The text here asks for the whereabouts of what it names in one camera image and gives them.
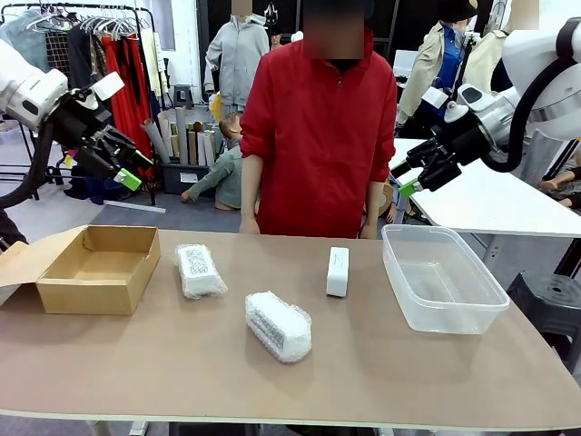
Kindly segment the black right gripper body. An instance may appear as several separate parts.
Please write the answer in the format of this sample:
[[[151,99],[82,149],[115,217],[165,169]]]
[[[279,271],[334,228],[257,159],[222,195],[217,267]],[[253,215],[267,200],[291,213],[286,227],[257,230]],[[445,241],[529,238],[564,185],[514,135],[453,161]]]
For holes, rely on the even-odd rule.
[[[455,158],[482,158],[489,154],[489,141],[472,118],[443,123],[436,138]]]

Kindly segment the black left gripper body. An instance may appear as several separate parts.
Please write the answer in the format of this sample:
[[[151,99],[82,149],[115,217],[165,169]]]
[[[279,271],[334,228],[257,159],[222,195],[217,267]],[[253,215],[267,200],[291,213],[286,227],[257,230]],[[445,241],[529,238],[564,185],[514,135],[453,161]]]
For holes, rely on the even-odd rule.
[[[53,139],[63,152],[89,144],[99,150],[113,149],[112,113],[91,88],[75,88],[66,93],[51,115]]]

